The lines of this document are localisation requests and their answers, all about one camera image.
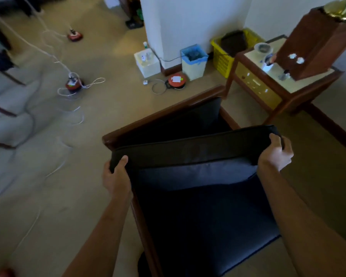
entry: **finger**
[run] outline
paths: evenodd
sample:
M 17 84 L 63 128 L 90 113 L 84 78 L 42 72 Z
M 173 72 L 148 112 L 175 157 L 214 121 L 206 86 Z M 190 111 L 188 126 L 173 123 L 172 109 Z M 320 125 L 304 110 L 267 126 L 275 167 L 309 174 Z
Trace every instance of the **finger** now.
M 291 145 L 290 139 L 288 139 L 285 136 L 282 136 L 282 138 L 283 138 L 283 142 L 284 142 L 283 151 L 293 156 L 293 150 L 292 150 L 292 145 Z
M 279 137 L 279 136 L 276 135 L 276 134 L 271 133 L 271 134 L 269 135 L 269 138 L 270 138 L 270 141 L 272 142 L 272 146 L 273 146 L 273 147 L 282 147 L 282 144 L 281 144 L 281 137 Z
M 124 155 L 124 156 L 120 159 L 120 161 L 119 161 L 117 167 L 125 167 L 126 164 L 127 164 L 127 162 L 128 162 L 128 156 Z
M 110 172 L 110 160 L 104 164 L 104 173 L 109 174 Z

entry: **white container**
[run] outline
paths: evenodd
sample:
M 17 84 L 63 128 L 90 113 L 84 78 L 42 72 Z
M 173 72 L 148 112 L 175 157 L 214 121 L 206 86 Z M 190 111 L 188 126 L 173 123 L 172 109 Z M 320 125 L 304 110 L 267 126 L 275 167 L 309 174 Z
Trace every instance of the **white container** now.
M 187 54 L 191 51 L 197 52 L 201 58 L 191 61 Z M 186 74 L 186 76 L 190 80 L 195 80 L 201 78 L 204 75 L 206 62 L 208 61 L 207 53 L 199 46 L 189 46 L 181 50 L 182 56 L 182 72 Z
M 144 78 L 160 73 L 159 59 L 150 48 L 135 53 L 136 64 Z

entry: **beige carpet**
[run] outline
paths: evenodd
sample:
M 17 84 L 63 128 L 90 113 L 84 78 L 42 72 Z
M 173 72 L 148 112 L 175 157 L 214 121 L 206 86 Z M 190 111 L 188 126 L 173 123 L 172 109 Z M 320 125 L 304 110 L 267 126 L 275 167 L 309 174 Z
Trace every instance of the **beige carpet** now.
M 56 90 L 65 84 L 67 73 L 3 29 L 20 66 L 11 73 L 28 86 L 15 86 L 0 75 L 0 105 L 20 114 L 15 119 L 0 116 L 0 141 L 18 144 L 31 132 L 31 118 L 23 112 L 29 97 L 27 108 L 36 125 L 35 135 L 16 154 L 0 150 L 0 176 L 10 172 L 0 188 L 13 180 L 0 196 L 0 265 L 8 262 L 18 276 L 26 277 L 60 276 L 108 203 L 100 177 L 103 163 L 111 156 L 101 142 L 104 134 L 225 83 L 209 62 L 204 77 L 184 90 L 154 95 L 151 85 L 142 84 L 143 76 L 133 57 L 143 49 L 145 30 L 128 30 L 120 8 L 109 10 L 102 0 L 65 0 L 44 9 L 51 29 L 66 32 L 62 20 L 66 19 L 85 36 L 78 43 L 65 43 L 64 63 L 86 83 L 98 77 L 105 77 L 106 82 L 84 90 L 77 101 L 60 99 Z M 41 45 L 36 19 L 16 13 L 5 20 L 28 41 Z M 60 111 L 78 106 L 81 108 L 71 114 Z M 259 124 L 265 118 L 265 112 L 235 84 L 223 106 L 241 126 Z M 71 126 L 82 114 L 85 121 Z M 285 177 L 312 209 L 346 238 L 346 149 L 306 113 L 280 117 L 276 125 L 294 144 L 294 162 L 284 170 Z M 66 164 L 45 180 L 64 160 Z M 13 252 L 39 210 L 37 223 Z M 114 276 L 137 276 L 142 251 L 129 212 Z M 295 271 L 278 240 L 228 273 L 232 275 L 295 276 Z

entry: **baseboard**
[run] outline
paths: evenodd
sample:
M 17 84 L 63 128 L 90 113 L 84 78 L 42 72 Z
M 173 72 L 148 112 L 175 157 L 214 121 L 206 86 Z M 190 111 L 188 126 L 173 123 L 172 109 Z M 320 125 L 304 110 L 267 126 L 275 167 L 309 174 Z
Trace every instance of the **baseboard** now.
M 182 64 L 175 65 L 175 66 L 168 68 L 168 69 L 164 69 L 163 66 L 160 64 L 160 71 L 164 76 L 167 77 L 171 74 L 175 74 L 175 73 L 182 71 Z
M 304 109 L 315 121 L 325 130 L 332 134 L 343 146 L 346 147 L 346 131 L 341 126 L 331 120 L 325 113 L 313 104 L 309 104 Z

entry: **wooden side table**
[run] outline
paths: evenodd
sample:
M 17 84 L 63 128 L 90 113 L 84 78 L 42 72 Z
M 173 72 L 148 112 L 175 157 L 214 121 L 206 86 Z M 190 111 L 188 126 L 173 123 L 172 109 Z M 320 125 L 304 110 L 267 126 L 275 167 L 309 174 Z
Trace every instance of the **wooden side table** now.
M 267 41 L 273 47 L 273 53 L 281 48 L 286 38 L 282 35 Z M 263 124 L 270 124 L 285 110 L 298 113 L 344 73 L 332 67 L 323 74 L 306 79 L 281 81 L 278 76 L 284 70 L 275 63 L 268 72 L 264 72 L 260 63 L 262 59 L 263 56 L 254 48 L 238 53 L 225 87 L 226 96 L 232 81 L 245 89 L 269 113 Z

